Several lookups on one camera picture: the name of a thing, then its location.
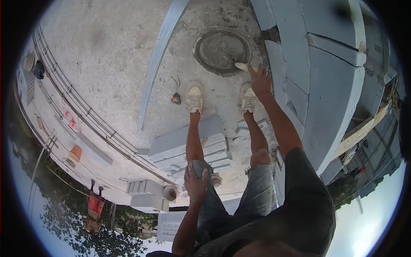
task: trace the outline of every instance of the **person in orange shirt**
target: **person in orange shirt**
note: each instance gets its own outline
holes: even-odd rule
[[[97,223],[103,210],[104,203],[106,200],[102,199],[103,187],[99,187],[99,195],[97,196],[94,191],[95,181],[91,180],[90,197],[88,200],[88,217],[82,218],[84,228],[91,233],[93,238],[96,238],[96,233],[100,230],[102,222]]]

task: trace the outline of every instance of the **construction site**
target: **construction site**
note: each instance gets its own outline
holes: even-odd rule
[[[235,62],[271,71],[273,95],[325,185],[351,172],[351,160],[370,159],[360,154],[370,155],[364,142],[377,129],[390,129],[391,150],[374,157],[399,166],[397,126],[377,126],[399,109],[388,36],[362,1],[343,1],[354,14],[348,20],[326,2],[57,0],[28,39],[15,97],[64,171],[88,188],[94,180],[117,205],[160,213],[157,236],[173,241],[184,217],[172,216],[173,207],[189,205],[191,81],[203,85],[199,136],[216,192],[235,210],[246,188],[251,139],[239,111],[251,78]],[[259,102],[254,119],[268,143],[276,209],[285,197],[284,157]]]

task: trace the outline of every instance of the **man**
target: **man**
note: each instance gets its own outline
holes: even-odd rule
[[[203,88],[197,81],[186,92],[190,111],[185,187],[190,196],[187,213],[174,238],[172,254],[154,256],[316,256],[325,255],[335,231],[335,210],[324,184],[307,159],[293,124],[271,93],[270,72],[249,67],[252,84],[240,93],[241,115],[251,136],[248,184],[240,205],[229,215],[212,183],[212,168],[204,161],[198,125]],[[284,204],[270,213],[272,174],[267,141],[254,120],[257,99],[271,120],[285,157]]]
[[[90,189],[90,197],[88,200],[88,217],[82,218],[84,228],[91,233],[93,238],[96,237],[96,233],[100,230],[102,222],[97,223],[100,215],[103,210],[104,203],[106,202],[105,199],[102,200],[102,191],[104,190],[103,187],[99,187],[99,195],[97,196],[94,191],[95,181],[94,179],[91,180],[91,189]]]

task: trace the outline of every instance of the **sneaker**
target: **sneaker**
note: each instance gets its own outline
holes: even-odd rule
[[[199,111],[203,109],[203,86],[198,81],[191,81],[185,91],[185,99],[187,101],[187,109],[191,112]]]
[[[241,98],[240,114],[242,118],[244,119],[244,114],[247,111],[254,112],[254,106],[255,106],[255,103],[257,102],[257,97],[253,91],[253,88],[251,87],[251,83],[246,83],[242,86],[240,98]]]

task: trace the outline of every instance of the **orange bucket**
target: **orange bucket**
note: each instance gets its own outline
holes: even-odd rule
[[[69,151],[69,156],[75,160],[76,162],[80,162],[80,158],[81,158],[81,154],[82,154],[83,150],[78,146],[75,145],[71,151]]]

